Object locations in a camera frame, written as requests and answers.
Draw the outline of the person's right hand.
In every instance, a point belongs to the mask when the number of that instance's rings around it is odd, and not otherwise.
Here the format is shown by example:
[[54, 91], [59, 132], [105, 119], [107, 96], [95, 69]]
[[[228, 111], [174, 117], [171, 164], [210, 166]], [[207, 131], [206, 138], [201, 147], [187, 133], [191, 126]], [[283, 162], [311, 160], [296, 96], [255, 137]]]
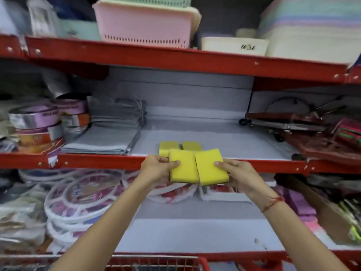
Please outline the person's right hand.
[[260, 205], [278, 196], [249, 162], [233, 159], [223, 159], [223, 162], [231, 165], [231, 171], [226, 171], [231, 178], [229, 183], [255, 204]]

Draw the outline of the person's left hand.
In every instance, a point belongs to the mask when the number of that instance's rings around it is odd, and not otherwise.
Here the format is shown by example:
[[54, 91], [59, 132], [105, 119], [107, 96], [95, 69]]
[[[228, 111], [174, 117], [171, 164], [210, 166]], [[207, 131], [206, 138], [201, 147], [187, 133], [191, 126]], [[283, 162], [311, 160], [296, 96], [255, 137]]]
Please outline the person's left hand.
[[161, 162], [169, 158], [159, 155], [148, 155], [141, 164], [141, 169], [135, 180], [136, 184], [149, 193], [155, 185], [170, 182], [170, 170], [162, 169]]

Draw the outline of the yellow sponge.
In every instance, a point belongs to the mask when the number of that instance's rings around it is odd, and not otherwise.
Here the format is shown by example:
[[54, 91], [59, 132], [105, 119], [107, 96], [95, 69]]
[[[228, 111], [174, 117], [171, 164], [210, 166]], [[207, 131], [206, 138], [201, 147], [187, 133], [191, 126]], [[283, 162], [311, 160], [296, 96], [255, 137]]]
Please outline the yellow sponge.
[[215, 165], [223, 162], [219, 149], [196, 152], [195, 160], [202, 187], [229, 182], [228, 173]]
[[195, 141], [182, 141], [181, 148], [183, 150], [192, 151], [192, 152], [203, 151], [201, 144]]
[[199, 183], [195, 154], [192, 151], [172, 149], [169, 161], [179, 161], [180, 165], [170, 171], [170, 181], [178, 183]]
[[160, 141], [159, 155], [163, 157], [169, 157], [171, 150], [179, 150], [179, 144], [177, 141]]

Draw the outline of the person's right forearm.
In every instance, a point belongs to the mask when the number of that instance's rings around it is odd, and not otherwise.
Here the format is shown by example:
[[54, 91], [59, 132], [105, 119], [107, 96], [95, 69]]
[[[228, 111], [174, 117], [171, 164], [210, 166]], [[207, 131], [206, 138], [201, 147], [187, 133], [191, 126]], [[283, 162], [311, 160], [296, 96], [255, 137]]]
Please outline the person's right forearm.
[[322, 243], [280, 197], [260, 205], [255, 204], [291, 258], [297, 271], [350, 271], [350, 269]]

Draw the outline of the person's left forearm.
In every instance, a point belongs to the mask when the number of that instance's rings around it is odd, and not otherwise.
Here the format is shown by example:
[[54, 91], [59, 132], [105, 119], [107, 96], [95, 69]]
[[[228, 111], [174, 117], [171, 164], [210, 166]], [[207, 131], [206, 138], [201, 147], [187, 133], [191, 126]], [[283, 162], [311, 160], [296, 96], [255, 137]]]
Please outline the person's left forearm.
[[138, 176], [50, 271], [104, 271], [154, 182]]

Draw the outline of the white rectangular packaged item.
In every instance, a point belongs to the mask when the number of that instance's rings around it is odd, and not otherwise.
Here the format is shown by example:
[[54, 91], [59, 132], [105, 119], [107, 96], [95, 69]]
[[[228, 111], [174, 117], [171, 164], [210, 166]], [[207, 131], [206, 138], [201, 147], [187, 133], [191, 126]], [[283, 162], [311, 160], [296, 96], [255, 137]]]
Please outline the white rectangular packaged item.
[[204, 187], [199, 185], [199, 193], [203, 201], [252, 203], [252, 201], [244, 192], [226, 184], [217, 184]]

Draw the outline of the round white packaged hanger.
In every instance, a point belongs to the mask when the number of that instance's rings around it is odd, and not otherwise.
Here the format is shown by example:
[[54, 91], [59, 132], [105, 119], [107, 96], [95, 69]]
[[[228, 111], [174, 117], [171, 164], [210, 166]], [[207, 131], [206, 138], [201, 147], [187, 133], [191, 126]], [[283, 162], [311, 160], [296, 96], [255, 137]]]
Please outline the round white packaged hanger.
[[[139, 171], [123, 170], [122, 184], [125, 188], [134, 181]], [[151, 192], [146, 196], [147, 199], [163, 204], [178, 203], [187, 198], [191, 198], [198, 188], [197, 184], [191, 183], [172, 183], [172, 182], [156, 182]]]

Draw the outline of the stack of grey cloths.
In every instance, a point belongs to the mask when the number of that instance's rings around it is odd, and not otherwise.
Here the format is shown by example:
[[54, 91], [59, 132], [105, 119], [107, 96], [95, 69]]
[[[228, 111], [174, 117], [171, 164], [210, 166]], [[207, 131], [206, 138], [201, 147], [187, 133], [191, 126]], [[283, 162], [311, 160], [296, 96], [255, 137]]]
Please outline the stack of grey cloths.
[[128, 155], [147, 123], [147, 102], [87, 97], [91, 126], [62, 147], [67, 154]]

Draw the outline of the purple folded cloth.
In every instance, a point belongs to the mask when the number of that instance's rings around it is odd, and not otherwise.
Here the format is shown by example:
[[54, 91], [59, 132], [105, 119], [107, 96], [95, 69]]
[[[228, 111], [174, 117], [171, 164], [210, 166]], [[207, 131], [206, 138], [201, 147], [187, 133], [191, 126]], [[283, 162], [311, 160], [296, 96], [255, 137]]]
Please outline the purple folded cloth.
[[302, 221], [316, 219], [316, 210], [307, 202], [301, 193], [282, 186], [276, 186], [273, 190], [284, 199], [287, 205], [291, 207]]

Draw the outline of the stack of round white hangers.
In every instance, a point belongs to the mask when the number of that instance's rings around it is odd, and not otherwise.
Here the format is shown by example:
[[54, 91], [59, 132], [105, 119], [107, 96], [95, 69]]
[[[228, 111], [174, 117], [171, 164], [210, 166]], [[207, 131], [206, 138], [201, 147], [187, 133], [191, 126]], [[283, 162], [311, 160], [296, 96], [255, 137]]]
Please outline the stack of round white hangers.
[[86, 169], [52, 187], [44, 201], [47, 231], [68, 248], [95, 223], [123, 193], [122, 170]]

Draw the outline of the stack of dark red trays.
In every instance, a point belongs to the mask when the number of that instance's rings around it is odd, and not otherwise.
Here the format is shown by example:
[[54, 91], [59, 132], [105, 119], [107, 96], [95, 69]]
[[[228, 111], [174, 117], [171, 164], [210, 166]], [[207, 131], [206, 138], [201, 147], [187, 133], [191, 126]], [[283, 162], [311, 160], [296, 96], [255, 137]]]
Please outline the stack of dark red trays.
[[[247, 112], [239, 125], [267, 128], [276, 141], [295, 147], [299, 159], [321, 159], [361, 167], [361, 110], [350, 114], [346, 104], [324, 110], [343, 99], [343, 95], [338, 95], [316, 106], [300, 97], [284, 96], [269, 103], [263, 112]], [[294, 105], [303, 104], [306, 111], [269, 111], [272, 105], [287, 100]]]

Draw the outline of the red shopping cart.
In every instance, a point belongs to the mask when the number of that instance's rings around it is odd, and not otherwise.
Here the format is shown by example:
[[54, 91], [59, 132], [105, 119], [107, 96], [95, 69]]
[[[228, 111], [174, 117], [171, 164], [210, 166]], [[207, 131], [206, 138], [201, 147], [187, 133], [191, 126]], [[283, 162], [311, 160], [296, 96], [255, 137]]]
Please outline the red shopping cart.
[[[0, 254], [0, 271], [50, 271], [61, 254]], [[114, 254], [104, 271], [211, 271], [197, 256]]]

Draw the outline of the red metal shelving rack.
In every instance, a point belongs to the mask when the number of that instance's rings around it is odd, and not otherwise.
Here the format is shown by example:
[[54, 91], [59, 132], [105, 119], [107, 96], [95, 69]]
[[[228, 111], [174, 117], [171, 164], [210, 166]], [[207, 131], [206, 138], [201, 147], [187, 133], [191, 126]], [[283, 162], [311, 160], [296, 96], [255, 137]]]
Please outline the red metal shelving rack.
[[[254, 57], [238, 54], [207, 52], [195, 49], [175, 49], [152, 46], [133, 46], [127, 44], [112, 44], [97, 41], [83, 41], [72, 39], [37, 38], [31, 36], [22, 39], [13, 35], [0, 35], [0, 58], [18, 59], [40, 66], [65, 70], [82, 77], [103, 80], [109, 74], [109, 66], [135, 66], [174, 70], [180, 72], [220, 73], [230, 75], [250, 75], [256, 77], [254, 85], [258, 91], [281, 91], [290, 88], [308, 88], [326, 85], [357, 84], [361, 86], [361, 62], [348, 69], [343, 64], [327, 64], [292, 59], [278, 59]], [[111, 155], [60, 154], [55, 162], [56, 168], [73, 166], [80, 168], [92, 165], [94, 168], [113, 168], [112, 165], [125, 164], [129, 168], [139, 168], [142, 157], [126, 157]], [[311, 163], [316, 168], [324, 168], [319, 172], [331, 169], [331, 162], [325, 160], [305, 161], [249, 161], [260, 172], [266, 168], [284, 169], [285, 173], [296, 172], [301, 174], [311, 172]], [[45, 155], [29, 155], [22, 153], [0, 153], [0, 168], [50, 168]], [[344, 172], [339, 167], [327, 172]], [[236, 251], [221, 253], [181, 253], [181, 252], [127, 252], [119, 251], [116, 254], [154, 255], [156, 257], [168, 255], [197, 255], [201, 258], [204, 270], [210, 270], [205, 263], [208, 261], [236, 262], [265, 260], [270, 262], [287, 261], [291, 263], [286, 252], [272, 251]]]

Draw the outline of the purple foil tape roll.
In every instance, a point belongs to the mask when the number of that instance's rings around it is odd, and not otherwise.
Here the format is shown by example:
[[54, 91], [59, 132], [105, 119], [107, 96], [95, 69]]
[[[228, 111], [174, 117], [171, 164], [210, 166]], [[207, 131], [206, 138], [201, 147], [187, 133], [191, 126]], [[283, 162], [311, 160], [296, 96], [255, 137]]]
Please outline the purple foil tape roll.
[[87, 112], [87, 105], [84, 100], [78, 99], [55, 99], [60, 116], [78, 115]]
[[61, 122], [58, 108], [54, 104], [35, 104], [11, 109], [8, 112], [11, 124], [20, 130], [54, 126]]

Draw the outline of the white plastic container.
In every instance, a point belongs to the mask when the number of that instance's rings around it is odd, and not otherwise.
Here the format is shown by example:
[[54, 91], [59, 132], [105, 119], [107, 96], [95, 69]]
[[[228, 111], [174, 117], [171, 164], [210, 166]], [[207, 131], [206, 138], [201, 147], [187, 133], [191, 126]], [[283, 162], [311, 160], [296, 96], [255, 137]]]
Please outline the white plastic container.
[[269, 40], [239, 37], [203, 37], [201, 50], [249, 56], [265, 56]]

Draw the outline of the pink plastic basket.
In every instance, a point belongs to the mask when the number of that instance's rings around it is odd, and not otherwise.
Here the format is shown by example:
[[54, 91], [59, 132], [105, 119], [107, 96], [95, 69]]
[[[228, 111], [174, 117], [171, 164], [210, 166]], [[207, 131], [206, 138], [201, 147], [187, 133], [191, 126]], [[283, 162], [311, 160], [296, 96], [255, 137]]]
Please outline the pink plastic basket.
[[102, 41], [188, 48], [192, 13], [187, 8], [98, 0], [92, 5]]

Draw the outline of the cream plastic basket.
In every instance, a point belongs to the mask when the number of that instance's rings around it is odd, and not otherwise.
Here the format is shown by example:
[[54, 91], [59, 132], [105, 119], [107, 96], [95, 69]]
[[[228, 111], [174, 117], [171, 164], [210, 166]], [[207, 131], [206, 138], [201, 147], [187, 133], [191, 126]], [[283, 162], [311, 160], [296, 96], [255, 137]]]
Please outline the cream plastic basket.
[[192, 13], [191, 38], [193, 38], [199, 28], [202, 16], [197, 8], [188, 7], [187, 9], [190, 13]]

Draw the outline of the pale teal box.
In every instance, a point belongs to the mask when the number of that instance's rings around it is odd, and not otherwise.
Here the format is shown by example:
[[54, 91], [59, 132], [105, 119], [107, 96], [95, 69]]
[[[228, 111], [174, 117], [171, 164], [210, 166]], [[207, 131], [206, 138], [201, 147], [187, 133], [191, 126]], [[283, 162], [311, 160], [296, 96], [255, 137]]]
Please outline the pale teal box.
[[60, 19], [62, 37], [89, 41], [101, 41], [97, 22]]

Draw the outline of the stack of pastel plastic tubs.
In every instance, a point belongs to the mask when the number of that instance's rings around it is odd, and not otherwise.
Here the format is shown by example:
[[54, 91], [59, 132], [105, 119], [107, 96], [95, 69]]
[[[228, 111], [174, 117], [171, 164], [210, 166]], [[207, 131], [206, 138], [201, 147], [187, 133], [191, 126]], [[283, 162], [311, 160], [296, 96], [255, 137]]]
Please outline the stack of pastel plastic tubs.
[[269, 57], [353, 64], [361, 54], [361, 0], [273, 0], [256, 34], [269, 41]]

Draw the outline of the green plastic basket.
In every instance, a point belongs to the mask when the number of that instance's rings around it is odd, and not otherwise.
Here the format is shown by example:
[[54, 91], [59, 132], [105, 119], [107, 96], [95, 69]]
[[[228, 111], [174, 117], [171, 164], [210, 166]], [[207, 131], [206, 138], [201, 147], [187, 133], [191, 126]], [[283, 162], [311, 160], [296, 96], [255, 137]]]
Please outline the green plastic basket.
[[163, 5], [169, 7], [187, 8], [191, 6], [192, 0], [112, 0], [117, 2], [130, 2], [147, 5]]

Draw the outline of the clear plastic packet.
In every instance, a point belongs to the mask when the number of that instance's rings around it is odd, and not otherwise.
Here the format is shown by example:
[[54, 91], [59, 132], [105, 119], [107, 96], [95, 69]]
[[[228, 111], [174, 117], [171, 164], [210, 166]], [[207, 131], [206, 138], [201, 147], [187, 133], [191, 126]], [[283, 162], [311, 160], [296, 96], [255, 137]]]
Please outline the clear plastic packet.
[[27, 0], [33, 36], [61, 37], [62, 29], [53, 6], [47, 0]]

